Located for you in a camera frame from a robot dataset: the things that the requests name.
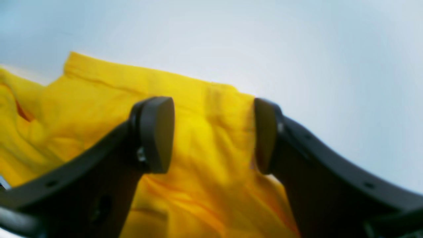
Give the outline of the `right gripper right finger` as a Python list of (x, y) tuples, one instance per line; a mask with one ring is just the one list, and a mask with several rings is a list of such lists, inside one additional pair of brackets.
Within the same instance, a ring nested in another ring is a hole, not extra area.
[(259, 171), (285, 188), (302, 238), (421, 238), (422, 195), (338, 155), (281, 108), (254, 99)]

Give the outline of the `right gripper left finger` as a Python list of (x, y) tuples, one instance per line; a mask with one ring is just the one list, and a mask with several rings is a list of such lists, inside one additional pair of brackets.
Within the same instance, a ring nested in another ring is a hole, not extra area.
[(171, 97), (135, 104), (129, 118), (61, 167), (1, 192), (1, 230), (24, 238), (118, 238), (144, 174), (168, 172)]

